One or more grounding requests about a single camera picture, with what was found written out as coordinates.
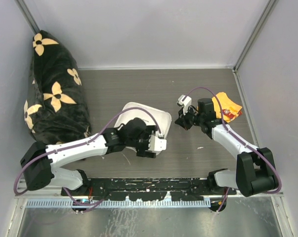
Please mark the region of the grey medicine kit case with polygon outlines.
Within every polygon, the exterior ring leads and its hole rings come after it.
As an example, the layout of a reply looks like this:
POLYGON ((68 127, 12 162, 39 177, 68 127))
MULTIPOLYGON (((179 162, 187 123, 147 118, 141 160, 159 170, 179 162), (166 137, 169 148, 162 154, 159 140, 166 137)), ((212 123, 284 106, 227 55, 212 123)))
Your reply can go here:
POLYGON ((137 138, 146 127, 155 127, 167 139, 172 118, 170 113, 136 102, 128 102, 123 107, 123 113, 116 120, 115 128, 122 129, 126 137, 126 147, 131 147, 132 139, 137 138))

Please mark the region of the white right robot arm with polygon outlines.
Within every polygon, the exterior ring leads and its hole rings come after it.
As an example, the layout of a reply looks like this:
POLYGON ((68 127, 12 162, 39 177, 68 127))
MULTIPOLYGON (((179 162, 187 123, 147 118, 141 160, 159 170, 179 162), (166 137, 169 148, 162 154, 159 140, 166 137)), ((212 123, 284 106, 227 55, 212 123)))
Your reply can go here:
POLYGON ((190 97, 181 95, 177 104, 180 110, 175 124, 185 130, 200 127, 204 134, 221 144, 236 159, 235 170, 224 168, 209 172, 207 188, 210 193, 217 195, 224 188, 232 188, 249 197, 277 190, 279 180, 272 152, 248 143, 226 122, 217 118, 212 99, 199 99, 198 106, 194 107, 190 97))

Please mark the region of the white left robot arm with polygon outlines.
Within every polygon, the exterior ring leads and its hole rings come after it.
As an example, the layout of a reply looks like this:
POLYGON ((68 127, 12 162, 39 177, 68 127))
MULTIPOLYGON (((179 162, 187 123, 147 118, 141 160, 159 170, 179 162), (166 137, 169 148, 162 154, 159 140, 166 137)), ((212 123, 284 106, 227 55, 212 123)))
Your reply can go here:
POLYGON ((83 196, 89 191, 86 174, 63 166, 93 156, 118 153, 125 148, 134 148, 138 157, 155 158, 157 150, 151 143, 158 140, 159 131, 156 123, 147 125, 142 119, 134 118, 118 127, 106 126, 89 138, 65 144, 35 142, 20 160, 26 190, 37 191, 53 185, 83 196))

